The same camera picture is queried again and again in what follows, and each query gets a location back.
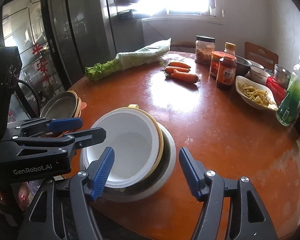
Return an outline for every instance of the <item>shredded food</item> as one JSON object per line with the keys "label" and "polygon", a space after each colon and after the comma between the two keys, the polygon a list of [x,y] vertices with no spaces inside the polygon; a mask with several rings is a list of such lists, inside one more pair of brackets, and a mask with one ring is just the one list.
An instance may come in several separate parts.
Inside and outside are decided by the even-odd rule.
{"label": "shredded food", "polygon": [[266,90],[259,90],[248,84],[240,83],[238,83],[238,88],[247,98],[253,100],[259,105],[268,107],[269,105],[275,104],[269,99],[268,92]]}

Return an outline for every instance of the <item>jar lid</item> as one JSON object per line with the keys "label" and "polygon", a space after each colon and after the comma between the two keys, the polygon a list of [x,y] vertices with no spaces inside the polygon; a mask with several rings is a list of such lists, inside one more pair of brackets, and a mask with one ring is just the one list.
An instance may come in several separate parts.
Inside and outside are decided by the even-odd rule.
{"label": "jar lid", "polygon": [[230,50],[230,51],[235,51],[235,47],[236,46],[233,43],[226,42],[226,44],[225,44],[225,49]]}
{"label": "jar lid", "polygon": [[222,57],[233,57],[233,55],[228,54],[228,53],[223,52],[223,51],[213,51],[212,55],[216,56],[216,57],[219,57],[219,58],[222,58]]}
{"label": "jar lid", "polygon": [[216,39],[215,39],[215,38],[212,38],[212,37],[207,37],[207,36],[200,36],[200,35],[197,35],[197,41],[205,41],[205,42],[212,42],[212,43],[215,43],[215,42],[216,42]]}

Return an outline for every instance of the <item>window sill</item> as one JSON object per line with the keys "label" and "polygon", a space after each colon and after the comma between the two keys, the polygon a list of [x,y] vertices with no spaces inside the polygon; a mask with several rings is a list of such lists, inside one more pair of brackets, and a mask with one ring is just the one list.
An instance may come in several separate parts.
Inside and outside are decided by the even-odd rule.
{"label": "window sill", "polygon": [[142,19],[143,22],[159,21],[159,20],[194,20],[194,21],[204,21],[204,22],[223,25],[223,23],[217,17],[202,16],[202,15],[191,15],[191,14],[153,15],[153,16],[150,16],[150,18]]}

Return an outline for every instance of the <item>blue gripper pad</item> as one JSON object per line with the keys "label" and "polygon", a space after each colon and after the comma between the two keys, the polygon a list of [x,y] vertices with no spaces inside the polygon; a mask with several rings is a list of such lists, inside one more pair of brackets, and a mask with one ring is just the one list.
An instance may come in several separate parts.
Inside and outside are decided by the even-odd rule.
{"label": "blue gripper pad", "polygon": [[47,124],[47,128],[53,133],[78,130],[82,126],[83,121],[80,117],[52,120]]}
{"label": "blue gripper pad", "polygon": [[103,162],[101,163],[98,171],[96,172],[96,174],[94,175],[92,181],[90,181],[90,185],[92,185],[92,187],[89,187],[91,189],[91,193],[90,193],[90,197],[93,201],[95,201],[98,197],[101,196],[107,179],[109,177],[110,171],[112,169],[113,163],[114,163],[114,150],[111,147],[107,147],[103,154],[101,155],[101,157],[99,158],[99,160],[97,161],[93,161],[89,167],[94,163],[94,162],[99,162],[100,159],[103,158],[104,153],[106,152],[106,156],[103,159]]}
{"label": "blue gripper pad", "polygon": [[200,185],[202,184],[201,182],[203,182],[203,185],[205,184],[204,175],[186,147],[181,148],[179,151],[179,162],[191,195],[200,201],[202,199]]}

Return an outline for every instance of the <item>orange tabletop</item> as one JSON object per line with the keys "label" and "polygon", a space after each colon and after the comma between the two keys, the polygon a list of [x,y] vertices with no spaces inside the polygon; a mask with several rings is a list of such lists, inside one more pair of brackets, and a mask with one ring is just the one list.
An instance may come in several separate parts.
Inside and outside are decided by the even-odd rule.
{"label": "orange tabletop", "polygon": [[[247,176],[263,200],[279,237],[294,231],[300,217],[300,157],[293,127],[284,127],[270,110],[245,103],[233,88],[216,87],[209,67],[184,57],[201,82],[189,85],[166,78],[158,62],[117,72],[100,81],[82,78],[74,90],[88,104],[84,129],[116,108],[138,104],[173,136],[177,152],[188,147],[196,160],[223,178]],[[70,177],[79,171],[79,154]],[[167,183],[152,196],[133,203],[97,200],[99,211],[143,236],[158,240],[190,239],[202,203],[192,197],[178,162]],[[229,199],[224,201],[218,239],[224,239]]]}

